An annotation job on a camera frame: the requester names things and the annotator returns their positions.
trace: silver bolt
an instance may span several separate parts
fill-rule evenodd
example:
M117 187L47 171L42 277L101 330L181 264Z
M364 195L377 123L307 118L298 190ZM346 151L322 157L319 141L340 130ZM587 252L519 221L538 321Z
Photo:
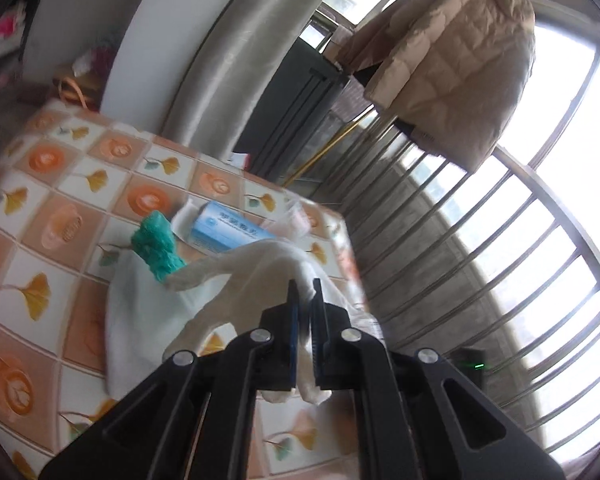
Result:
M173 355L173 363L177 366L187 366L193 362L193 354L188 350L180 350Z
M346 328L340 333L340 336L344 339L344 341L348 341L350 343L355 343L362 339L360 330L356 328Z
M251 339L256 343L265 343L269 339L271 339L271 332L264 328L257 328L253 332L251 332Z
M418 351L418 359L420 359L423 363L428 365L437 362L439 359L438 352L436 352L433 348L423 348Z

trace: puffer jacket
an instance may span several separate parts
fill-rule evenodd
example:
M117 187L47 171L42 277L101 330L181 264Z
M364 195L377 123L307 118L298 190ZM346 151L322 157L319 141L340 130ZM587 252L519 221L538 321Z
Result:
M534 24L529 0L396 0L337 61L349 73L381 63L365 97L414 124L421 149L473 173L520 101Z

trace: green object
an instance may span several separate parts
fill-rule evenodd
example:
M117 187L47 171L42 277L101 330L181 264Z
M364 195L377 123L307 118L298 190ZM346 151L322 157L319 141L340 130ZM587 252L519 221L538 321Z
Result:
M171 224L160 211L152 211L142 220L140 228L131 237L131 245L159 282L187 265L176 253Z

